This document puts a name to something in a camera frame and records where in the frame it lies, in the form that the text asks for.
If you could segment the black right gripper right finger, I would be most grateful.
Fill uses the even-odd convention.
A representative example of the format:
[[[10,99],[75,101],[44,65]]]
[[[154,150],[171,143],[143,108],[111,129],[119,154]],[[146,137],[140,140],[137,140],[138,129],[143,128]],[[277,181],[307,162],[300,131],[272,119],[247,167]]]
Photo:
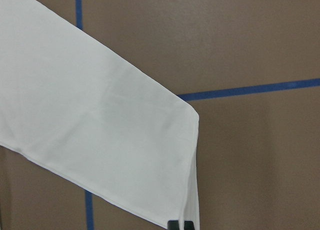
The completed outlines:
[[[195,226],[193,221],[185,221],[184,222],[184,230],[195,230]]]

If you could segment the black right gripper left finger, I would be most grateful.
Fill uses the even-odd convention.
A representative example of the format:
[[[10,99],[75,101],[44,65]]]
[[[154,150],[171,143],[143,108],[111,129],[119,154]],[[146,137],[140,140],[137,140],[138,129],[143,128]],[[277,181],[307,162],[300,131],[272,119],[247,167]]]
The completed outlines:
[[[170,220],[167,223],[168,230],[180,230],[179,221],[178,220]]]

